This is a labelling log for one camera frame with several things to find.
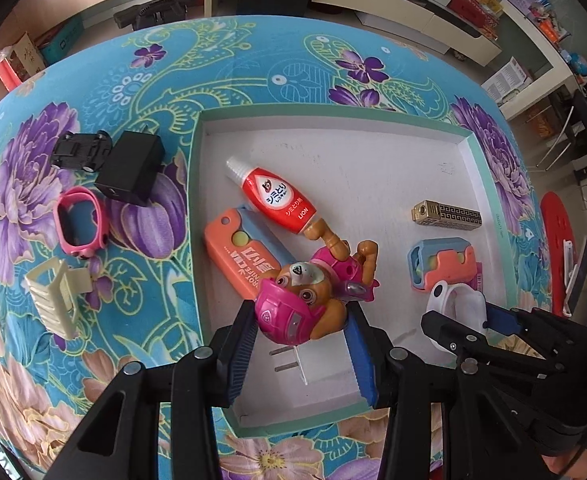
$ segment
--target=round table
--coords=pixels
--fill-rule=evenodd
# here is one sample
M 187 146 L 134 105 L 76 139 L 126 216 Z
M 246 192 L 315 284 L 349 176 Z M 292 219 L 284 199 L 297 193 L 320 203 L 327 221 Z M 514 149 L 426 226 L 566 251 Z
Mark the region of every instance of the round table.
M 549 250 L 520 152 L 494 102 L 456 69 L 412 46 L 317 20 L 238 16 L 140 30 L 56 63 L 0 102 L 0 439 L 27 463 L 48 469 L 123 364 L 174 362 L 201 344 L 186 222 L 194 125 L 207 108 L 272 102 L 384 108 L 472 130 L 504 212 L 517 304 L 548 308 Z M 53 204 L 93 177 L 56 171 L 47 155 L 66 131 L 103 129 L 115 140 L 145 126 L 158 128 L 166 150 L 150 206 L 107 203 L 110 244 L 88 262 L 93 290 L 80 300 L 80 335 L 65 341 L 45 330 L 24 276 L 63 256 Z M 230 479 L 374 478 L 387 423 L 378 411 L 242 441 L 229 435 L 221 410 L 214 418 Z M 164 479 L 168 408 L 160 419 Z M 281 461 L 261 469 L 269 457 Z

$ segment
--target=screw head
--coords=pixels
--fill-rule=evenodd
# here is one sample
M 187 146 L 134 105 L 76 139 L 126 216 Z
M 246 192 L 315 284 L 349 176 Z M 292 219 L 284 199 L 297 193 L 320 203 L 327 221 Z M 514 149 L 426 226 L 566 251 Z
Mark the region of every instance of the screw head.
M 467 357 L 460 365 L 460 369 L 465 375 L 475 375 L 478 372 L 478 362 L 471 357 Z
M 404 348 L 395 346 L 389 350 L 389 355 L 396 361 L 404 361 L 407 357 L 409 357 L 409 352 L 407 352 Z
M 125 375 L 136 375 L 140 370 L 142 370 L 142 365 L 138 361 L 131 361 L 123 367 Z
M 194 357 L 196 359 L 207 359 L 214 355 L 214 351 L 208 346 L 199 346 L 194 350 Z

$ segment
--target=gold lighter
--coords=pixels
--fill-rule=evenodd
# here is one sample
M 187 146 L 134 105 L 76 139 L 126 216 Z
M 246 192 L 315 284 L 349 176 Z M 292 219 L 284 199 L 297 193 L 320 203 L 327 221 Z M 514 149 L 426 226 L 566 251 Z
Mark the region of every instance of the gold lighter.
M 425 200 L 414 206 L 411 210 L 411 218 L 420 225 L 435 225 L 465 231 L 471 231 L 482 225 L 478 211 L 431 200 Z

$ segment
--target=paw patrol toy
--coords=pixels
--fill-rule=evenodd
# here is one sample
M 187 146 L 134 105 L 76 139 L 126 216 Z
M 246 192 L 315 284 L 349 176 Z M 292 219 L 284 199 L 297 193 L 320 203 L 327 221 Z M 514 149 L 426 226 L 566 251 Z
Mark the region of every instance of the paw patrol toy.
M 256 299 L 260 330 L 273 342 L 300 345 L 342 330 L 347 319 L 345 301 L 373 301 L 373 278 L 378 244 L 360 242 L 353 256 L 320 219 L 312 227 L 325 247 L 308 262 L 283 266 L 263 274 Z

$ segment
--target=yellow button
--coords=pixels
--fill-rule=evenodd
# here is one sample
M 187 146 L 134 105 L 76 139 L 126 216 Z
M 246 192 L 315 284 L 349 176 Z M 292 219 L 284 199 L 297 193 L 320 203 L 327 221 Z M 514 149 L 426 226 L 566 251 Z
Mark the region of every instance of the yellow button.
M 232 244 L 236 247 L 243 247 L 250 242 L 249 235 L 244 231 L 236 231 L 232 235 Z

